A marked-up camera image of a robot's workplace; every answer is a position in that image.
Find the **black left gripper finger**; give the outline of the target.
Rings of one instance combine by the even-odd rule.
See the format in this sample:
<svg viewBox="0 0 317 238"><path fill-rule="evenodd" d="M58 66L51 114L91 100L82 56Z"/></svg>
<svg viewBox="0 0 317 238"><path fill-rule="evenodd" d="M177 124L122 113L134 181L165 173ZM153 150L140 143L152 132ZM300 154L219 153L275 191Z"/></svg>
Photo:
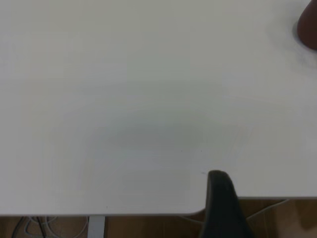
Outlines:
<svg viewBox="0 0 317 238"><path fill-rule="evenodd" d="M208 173L205 221L201 238L253 238L233 182L226 172Z"/></svg>

